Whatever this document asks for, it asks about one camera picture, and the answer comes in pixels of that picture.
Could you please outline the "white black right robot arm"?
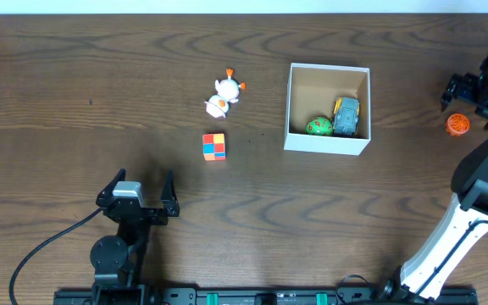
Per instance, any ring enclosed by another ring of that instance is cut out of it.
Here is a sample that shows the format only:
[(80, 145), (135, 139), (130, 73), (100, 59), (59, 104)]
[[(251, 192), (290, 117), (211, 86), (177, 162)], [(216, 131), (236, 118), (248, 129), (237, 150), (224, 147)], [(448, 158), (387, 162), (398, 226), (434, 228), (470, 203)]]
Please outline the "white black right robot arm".
[[(488, 55), (479, 75), (453, 75), (441, 106), (461, 100), (485, 118), (488, 129)], [(488, 139), (465, 157), (451, 182), (452, 198), (425, 244), (399, 269), (377, 299), (387, 302), (464, 304), (467, 292), (443, 292), (448, 276), (488, 232)]]

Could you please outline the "orange plastic cage ball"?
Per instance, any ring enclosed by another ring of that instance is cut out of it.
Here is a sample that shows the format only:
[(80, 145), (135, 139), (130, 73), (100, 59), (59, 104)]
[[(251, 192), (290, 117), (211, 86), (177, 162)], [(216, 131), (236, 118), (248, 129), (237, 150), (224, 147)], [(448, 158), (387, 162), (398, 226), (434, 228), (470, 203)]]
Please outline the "orange plastic cage ball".
[(470, 121), (463, 114), (451, 114), (446, 120), (446, 131), (451, 136), (461, 136), (470, 129)]

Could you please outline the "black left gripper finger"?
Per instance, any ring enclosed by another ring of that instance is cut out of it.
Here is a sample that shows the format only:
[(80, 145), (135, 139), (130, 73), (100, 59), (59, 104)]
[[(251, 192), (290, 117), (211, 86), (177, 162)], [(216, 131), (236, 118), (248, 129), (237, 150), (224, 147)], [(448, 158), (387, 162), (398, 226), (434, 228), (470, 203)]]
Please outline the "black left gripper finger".
[(174, 189), (174, 176), (171, 171), (167, 173), (160, 201), (164, 208), (178, 208), (178, 200)]
[(114, 188), (120, 181), (125, 181), (126, 170), (120, 169), (116, 176), (103, 188), (102, 197), (111, 197)]

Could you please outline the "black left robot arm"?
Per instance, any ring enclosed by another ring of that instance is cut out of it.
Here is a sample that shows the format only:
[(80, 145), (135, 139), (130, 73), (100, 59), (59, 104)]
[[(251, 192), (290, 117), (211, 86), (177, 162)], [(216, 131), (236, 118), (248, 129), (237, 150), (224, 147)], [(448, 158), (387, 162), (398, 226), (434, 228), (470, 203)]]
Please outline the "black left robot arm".
[(117, 233), (100, 238), (92, 247), (95, 269), (92, 286), (94, 304), (161, 304), (158, 288), (141, 283), (141, 270), (150, 229), (166, 225), (180, 215), (174, 177), (168, 172), (161, 192), (161, 208), (145, 208), (141, 184), (118, 174), (97, 195), (96, 205), (103, 215), (118, 225)]

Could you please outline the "yellow grey toy truck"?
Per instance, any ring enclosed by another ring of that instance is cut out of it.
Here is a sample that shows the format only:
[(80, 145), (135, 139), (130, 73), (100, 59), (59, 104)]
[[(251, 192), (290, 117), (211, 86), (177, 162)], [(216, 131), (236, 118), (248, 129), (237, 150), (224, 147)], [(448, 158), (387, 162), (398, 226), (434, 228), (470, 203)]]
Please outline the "yellow grey toy truck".
[(359, 101), (352, 97), (338, 97), (333, 107), (333, 133), (339, 136), (354, 136), (359, 121)]

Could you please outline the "green ball with red numbers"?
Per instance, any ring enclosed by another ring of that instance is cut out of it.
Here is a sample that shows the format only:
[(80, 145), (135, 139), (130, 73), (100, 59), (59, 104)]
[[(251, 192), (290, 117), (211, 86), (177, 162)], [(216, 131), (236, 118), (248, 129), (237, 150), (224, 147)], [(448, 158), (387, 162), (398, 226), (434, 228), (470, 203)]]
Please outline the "green ball with red numbers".
[(315, 117), (307, 123), (305, 131), (313, 136), (332, 136), (333, 125), (326, 117)]

